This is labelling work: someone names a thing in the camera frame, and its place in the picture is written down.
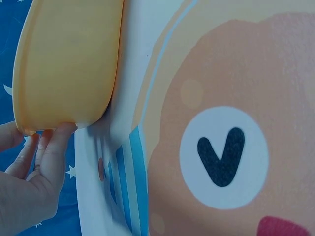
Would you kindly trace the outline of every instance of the red mouth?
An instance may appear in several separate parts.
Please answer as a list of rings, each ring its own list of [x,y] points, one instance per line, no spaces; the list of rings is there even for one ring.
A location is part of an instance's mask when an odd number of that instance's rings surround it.
[[[266,216],[259,222],[257,236],[311,236],[311,234],[291,221]]]

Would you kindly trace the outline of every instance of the beige circle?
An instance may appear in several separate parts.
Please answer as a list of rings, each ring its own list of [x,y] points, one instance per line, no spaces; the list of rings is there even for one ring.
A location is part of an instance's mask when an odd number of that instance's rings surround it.
[[[187,107],[191,109],[197,108],[203,97],[202,85],[197,80],[185,80],[181,87],[181,99]]]
[[[151,217],[151,225],[152,228],[160,235],[165,233],[165,222],[163,220],[163,217],[159,214],[152,213]]]

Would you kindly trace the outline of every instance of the black check mark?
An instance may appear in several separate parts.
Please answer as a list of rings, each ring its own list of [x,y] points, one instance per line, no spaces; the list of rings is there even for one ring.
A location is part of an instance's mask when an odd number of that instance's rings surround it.
[[[220,160],[210,141],[204,137],[199,139],[197,145],[199,157],[212,182],[218,187],[226,187],[233,181],[240,164],[244,143],[244,132],[240,128],[232,128],[226,137]]]

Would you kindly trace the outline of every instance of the cartoon character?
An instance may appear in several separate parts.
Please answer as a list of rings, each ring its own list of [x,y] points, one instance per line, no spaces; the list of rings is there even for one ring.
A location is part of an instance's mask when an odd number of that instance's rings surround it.
[[[315,3],[256,2],[186,1],[157,42],[134,117],[151,236],[315,234]]]

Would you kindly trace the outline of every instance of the hand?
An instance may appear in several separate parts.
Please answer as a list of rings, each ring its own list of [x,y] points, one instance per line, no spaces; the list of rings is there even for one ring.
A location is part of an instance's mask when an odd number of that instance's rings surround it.
[[[32,135],[5,173],[0,172],[0,235],[17,234],[56,215],[65,176],[64,154],[75,130],[76,125],[64,123],[42,136]],[[0,125],[0,152],[22,139],[14,122]],[[35,153],[35,168],[27,176]]]

